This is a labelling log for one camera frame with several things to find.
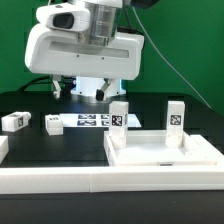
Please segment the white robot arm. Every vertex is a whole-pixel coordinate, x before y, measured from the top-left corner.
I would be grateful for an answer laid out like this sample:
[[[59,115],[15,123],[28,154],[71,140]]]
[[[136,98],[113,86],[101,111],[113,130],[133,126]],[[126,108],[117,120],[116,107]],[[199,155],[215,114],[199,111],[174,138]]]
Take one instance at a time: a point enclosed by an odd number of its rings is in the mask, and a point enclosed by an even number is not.
[[[71,94],[94,102],[124,95],[121,82],[140,70],[144,36],[119,27],[120,11],[130,5],[147,9],[159,0],[68,0],[36,11],[25,64],[33,73],[48,74],[61,95],[59,80],[74,77]]]

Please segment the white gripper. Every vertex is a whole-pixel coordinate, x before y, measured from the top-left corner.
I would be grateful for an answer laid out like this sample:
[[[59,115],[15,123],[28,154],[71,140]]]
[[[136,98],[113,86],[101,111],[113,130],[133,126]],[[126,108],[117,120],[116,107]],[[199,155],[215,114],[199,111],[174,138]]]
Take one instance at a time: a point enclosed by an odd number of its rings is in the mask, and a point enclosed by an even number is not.
[[[96,100],[105,101],[111,81],[134,80],[140,70],[144,37],[117,32],[107,46],[85,45],[72,32],[35,25],[29,34],[25,65],[32,73],[108,78],[96,90]],[[53,95],[61,96],[60,76],[52,76]]]

